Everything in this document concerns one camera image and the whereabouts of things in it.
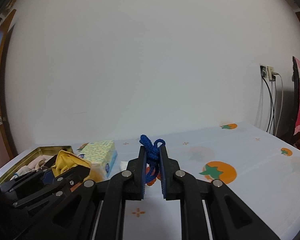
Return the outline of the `yellow cloth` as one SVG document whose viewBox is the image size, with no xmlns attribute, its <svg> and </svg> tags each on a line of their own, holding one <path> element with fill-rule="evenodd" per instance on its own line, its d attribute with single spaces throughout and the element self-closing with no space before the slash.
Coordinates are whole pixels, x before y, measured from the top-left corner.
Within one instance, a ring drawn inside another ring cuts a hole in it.
<svg viewBox="0 0 300 240">
<path fill-rule="evenodd" d="M 64 172 L 69 171 L 71 168 L 77 166 L 91 168 L 91 163 L 71 152 L 61 150 L 57 154 L 55 164 L 52 165 L 51 170 L 53 172 L 53 175 L 55 177 L 58 177 Z"/>
</svg>

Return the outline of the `yellow blue tissue pack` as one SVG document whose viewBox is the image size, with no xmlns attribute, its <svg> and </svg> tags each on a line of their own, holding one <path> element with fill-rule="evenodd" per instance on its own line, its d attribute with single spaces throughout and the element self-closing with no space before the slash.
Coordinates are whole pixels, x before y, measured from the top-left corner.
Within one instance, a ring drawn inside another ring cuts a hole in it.
<svg viewBox="0 0 300 240">
<path fill-rule="evenodd" d="M 91 171 L 99 180 L 108 179 L 117 158 L 117 150 L 113 140 L 88 142 L 78 149 L 78 156 L 91 163 Z"/>
</svg>

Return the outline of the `white knit gloves bundle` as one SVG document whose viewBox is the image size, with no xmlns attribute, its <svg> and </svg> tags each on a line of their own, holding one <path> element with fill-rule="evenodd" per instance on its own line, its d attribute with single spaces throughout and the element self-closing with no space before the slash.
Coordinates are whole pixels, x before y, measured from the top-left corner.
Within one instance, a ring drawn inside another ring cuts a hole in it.
<svg viewBox="0 0 300 240">
<path fill-rule="evenodd" d="M 25 175 L 29 172 L 35 171 L 35 170 L 36 170 L 35 168 L 30 168 L 27 165 L 25 165 L 25 166 L 21 167 L 17 172 L 15 172 L 10 180 L 17 179 L 17 178 L 19 178 L 19 177 L 21 177 L 21 176 L 23 176 L 23 175 Z"/>
</svg>

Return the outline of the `dark chair back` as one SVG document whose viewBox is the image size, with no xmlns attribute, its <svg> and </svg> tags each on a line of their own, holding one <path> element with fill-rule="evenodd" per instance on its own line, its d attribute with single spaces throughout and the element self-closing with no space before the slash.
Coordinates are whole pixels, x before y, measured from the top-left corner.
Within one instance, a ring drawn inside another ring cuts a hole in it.
<svg viewBox="0 0 300 240">
<path fill-rule="evenodd" d="M 295 132 L 295 125 L 298 118 L 299 113 L 299 105 L 300 105 L 300 78 L 299 78 L 299 72 L 298 72 L 298 65 L 296 61 L 296 57 L 292 57 L 293 60 L 293 75 L 292 75 L 292 81 L 294 85 L 294 91 L 293 91 L 293 104 L 291 107 L 291 114 L 289 116 L 289 126 L 288 131 L 285 134 L 285 142 L 291 144 L 294 132 Z"/>
</svg>

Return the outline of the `pink cloth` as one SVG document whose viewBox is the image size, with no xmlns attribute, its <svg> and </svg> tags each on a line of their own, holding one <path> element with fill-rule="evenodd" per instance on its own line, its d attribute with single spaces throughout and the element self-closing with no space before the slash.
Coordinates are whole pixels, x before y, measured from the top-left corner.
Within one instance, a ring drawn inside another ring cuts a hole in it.
<svg viewBox="0 0 300 240">
<path fill-rule="evenodd" d="M 36 159 L 32 160 L 29 164 L 26 165 L 28 169 L 37 171 L 44 164 L 52 158 L 51 155 L 40 155 Z"/>
</svg>

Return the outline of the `wall power outlet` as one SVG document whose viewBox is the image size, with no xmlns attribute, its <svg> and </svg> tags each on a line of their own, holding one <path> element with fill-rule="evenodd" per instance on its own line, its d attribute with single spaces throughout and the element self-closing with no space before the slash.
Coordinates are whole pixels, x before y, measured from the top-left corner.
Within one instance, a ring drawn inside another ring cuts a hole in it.
<svg viewBox="0 0 300 240">
<path fill-rule="evenodd" d="M 275 72 L 274 68 L 271 66 L 260 64 L 260 74 L 262 80 L 267 79 L 269 82 L 276 81 L 277 72 Z"/>
</svg>

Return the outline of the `gold rectangular tin tray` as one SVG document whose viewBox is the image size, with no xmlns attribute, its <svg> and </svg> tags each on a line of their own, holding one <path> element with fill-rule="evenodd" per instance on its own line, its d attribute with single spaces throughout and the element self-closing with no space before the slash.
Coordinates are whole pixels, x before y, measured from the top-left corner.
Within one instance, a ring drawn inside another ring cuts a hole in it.
<svg viewBox="0 0 300 240">
<path fill-rule="evenodd" d="M 54 156 L 59 153 L 59 151 L 65 150 L 68 152 L 73 152 L 71 146 L 39 146 L 33 148 L 32 150 L 26 150 L 25 152 L 19 154 L 17 157 L 9 161 L 2 168 L 0 168 L 0 185 L 2 183 L 10 181 L 15 172 L 25 165 L 28 165 L 31 161 L 36 159 L 41 155 Z"/>
</svg>

